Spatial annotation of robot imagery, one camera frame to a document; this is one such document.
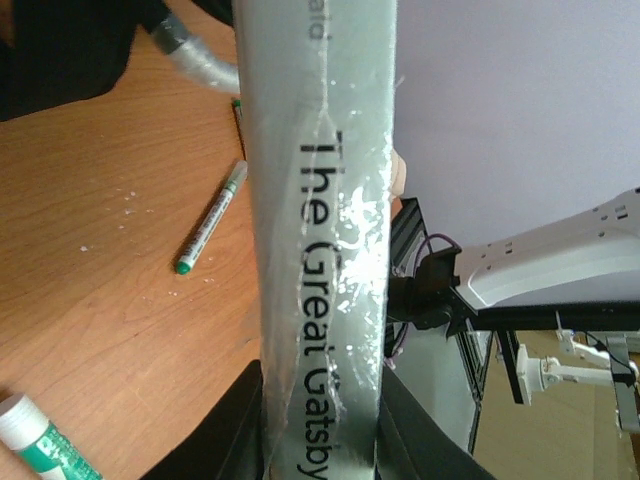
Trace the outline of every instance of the floor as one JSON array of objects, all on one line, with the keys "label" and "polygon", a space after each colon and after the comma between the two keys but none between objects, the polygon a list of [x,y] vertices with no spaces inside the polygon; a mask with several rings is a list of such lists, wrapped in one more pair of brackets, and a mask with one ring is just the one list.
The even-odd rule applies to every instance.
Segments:
[{"label": "floor", "polygon": [[[519,335],[532,356],[562,357],[553,334]],[[515,405],[504,368],[492,360],[475,457],[498,480],[637,479],[628,435],[615,424],[613,390],[556,385],[534,396],[533,406]]]}]

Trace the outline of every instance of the white cap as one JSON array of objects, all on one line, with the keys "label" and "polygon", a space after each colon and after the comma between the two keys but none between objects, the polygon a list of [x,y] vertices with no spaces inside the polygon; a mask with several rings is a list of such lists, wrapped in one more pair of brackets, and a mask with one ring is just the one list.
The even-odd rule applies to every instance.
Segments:
[{"label": "white cap", "polygon": [[49,427],[49,419],[24,393],[0,402],[0,440],[10,450],[24,450]]}]

